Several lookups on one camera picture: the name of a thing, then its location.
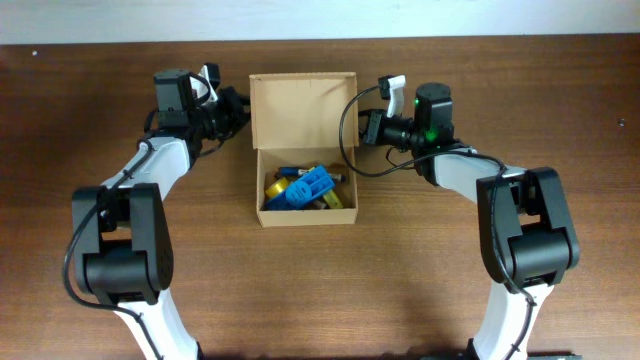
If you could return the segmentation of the yellow highlighter pen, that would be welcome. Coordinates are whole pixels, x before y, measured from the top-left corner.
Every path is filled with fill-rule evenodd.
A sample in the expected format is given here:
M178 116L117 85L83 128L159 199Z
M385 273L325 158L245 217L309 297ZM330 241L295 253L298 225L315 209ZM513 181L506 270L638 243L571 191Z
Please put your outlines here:
M344 205L343 205L342 201L340 200L340 198L337 196L337 194L333 190L327 191L323 195L323 199L326 202L326 204L328 205L328 207L331 208L331 209L343 209L344 208Z

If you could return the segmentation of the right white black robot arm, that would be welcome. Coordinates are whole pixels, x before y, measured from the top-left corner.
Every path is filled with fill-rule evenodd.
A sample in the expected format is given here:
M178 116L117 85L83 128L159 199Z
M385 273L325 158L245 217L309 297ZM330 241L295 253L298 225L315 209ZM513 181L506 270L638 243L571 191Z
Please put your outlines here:
M414 114L405 117L402 76L379 79L387 109L362 111L366 145L408 152L393 171L413 170L430 184L477 207L480 252L491 279L484 319L460 359L527 359L527 345L546 298L580 256L558 173L525 169L479 153L454 135L449 86L420 85Z

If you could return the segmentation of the yellow adhesive tape roll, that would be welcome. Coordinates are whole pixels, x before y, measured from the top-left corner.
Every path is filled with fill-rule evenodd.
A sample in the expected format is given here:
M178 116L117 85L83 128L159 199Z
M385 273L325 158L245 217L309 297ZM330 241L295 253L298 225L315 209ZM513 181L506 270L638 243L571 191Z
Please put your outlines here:
M269 200L274 199L284 193L289 185L290 182L286 177L279 178L265 190L265 195Z

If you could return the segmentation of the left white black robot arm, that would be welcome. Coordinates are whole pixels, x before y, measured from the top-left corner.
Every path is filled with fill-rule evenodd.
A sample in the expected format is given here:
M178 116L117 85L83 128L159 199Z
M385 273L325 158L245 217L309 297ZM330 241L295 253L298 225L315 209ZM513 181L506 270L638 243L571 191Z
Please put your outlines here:
M61 270L77 304L113 312L148 359L201 359L170 284L174 253L163 202L175 185L250 120L248 97L222 87L219 67L171 69L154 76L156 107L136 153L115 176L72 195L73 234Z

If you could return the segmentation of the blue plastic eraser block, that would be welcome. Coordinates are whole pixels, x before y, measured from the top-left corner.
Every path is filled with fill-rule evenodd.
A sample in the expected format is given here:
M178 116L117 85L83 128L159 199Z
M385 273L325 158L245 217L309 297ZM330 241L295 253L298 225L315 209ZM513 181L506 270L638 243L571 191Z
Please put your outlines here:
M290 185L286 191L274 199L266 201L266 209L273 211L300 210L321 198L335 187L324 166L316 166L302 177L286 177Z

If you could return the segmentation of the brown cardboard box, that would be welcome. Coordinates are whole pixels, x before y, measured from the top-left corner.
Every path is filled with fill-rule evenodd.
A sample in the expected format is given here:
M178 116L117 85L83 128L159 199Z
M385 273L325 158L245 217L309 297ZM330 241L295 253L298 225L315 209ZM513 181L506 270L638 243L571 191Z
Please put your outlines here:
M257 150L256 213L264 227L353 224L358 214L356 174L341 155L343 145L355 161L358 107L345 119L345 107L357 94L354 72L254 74L250 80L253 148ZM275 211L266 207L266 189L281 167L323 165L346 181L334 192L341 209Z

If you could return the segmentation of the blue whiteboard marker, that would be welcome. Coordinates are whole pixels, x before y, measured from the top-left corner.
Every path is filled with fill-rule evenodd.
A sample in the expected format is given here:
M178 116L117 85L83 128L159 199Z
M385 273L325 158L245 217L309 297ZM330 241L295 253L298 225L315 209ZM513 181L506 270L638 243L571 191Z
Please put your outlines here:
M311 172L312 168L304 169L298 167L280 167L278 173L282 176L289 177L302 177L307 173ZM338 183L343 183L346 181L346 176L342 174L329 173L329 177Z

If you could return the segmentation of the black whiteboard marker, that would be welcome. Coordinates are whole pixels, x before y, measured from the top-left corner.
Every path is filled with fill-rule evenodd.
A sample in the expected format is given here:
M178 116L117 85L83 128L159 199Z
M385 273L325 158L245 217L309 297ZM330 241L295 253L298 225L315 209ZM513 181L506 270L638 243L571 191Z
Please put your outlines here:
M312 205L318 210L326 209L328 207L328 205L323 200L318 199L314 200L312 202Z

